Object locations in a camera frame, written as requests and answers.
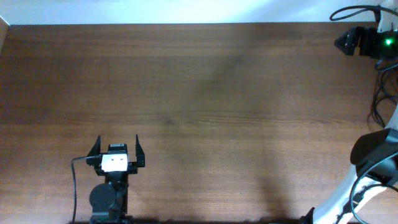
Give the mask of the black usb cable long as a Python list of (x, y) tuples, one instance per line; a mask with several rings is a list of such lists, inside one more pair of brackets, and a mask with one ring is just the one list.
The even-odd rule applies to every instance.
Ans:
[(372, 118), (378, 126), (385, 128), (387, 120), (379, 111), (379, 105), (388, 101), (397, 106), (397, 61), (378, 60), (374, 69), (377, 75), (368, 119)]

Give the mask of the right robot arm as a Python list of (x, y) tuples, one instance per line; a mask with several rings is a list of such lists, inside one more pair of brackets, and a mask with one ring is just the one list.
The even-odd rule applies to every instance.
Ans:
[[(354, 27), (335, 40), (346, 55), (397, 60), (397, 29)], [(300, 217), (300, 223), (362, 223), (358, 211), (386, 189), (397, 190), (397, 113), (383, 129), (361, 136), (350, 155), (347, 176), (329, 199)]]

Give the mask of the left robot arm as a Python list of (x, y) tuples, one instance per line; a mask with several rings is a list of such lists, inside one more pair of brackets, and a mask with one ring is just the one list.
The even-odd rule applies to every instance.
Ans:
[(129, 161), (126, 144), (110, 144), (107, 152), (101, 152), (101, 138), (97, 137), (94, 146), (87, 155), (86, 163), (94, 168), (104, 183), (90, 192), (89, 203), (92, 207), (90, 223), (132, 223), (127, 214), (128, 177), (137, 174), (139, 168), (146, 166), (145, 154), (136, 138), (135, 161)]

